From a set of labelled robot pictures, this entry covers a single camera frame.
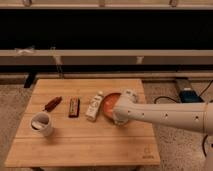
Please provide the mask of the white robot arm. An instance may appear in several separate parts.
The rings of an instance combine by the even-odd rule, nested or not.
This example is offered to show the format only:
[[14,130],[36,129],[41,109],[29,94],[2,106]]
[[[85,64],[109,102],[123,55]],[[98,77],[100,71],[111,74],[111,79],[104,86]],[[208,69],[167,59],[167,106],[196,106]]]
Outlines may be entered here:
[[113,107],[113,120],[119,125],[137,120],[211,136],[204,171],[213,171],[213,103],[139,104],[136,92],[127,89]]

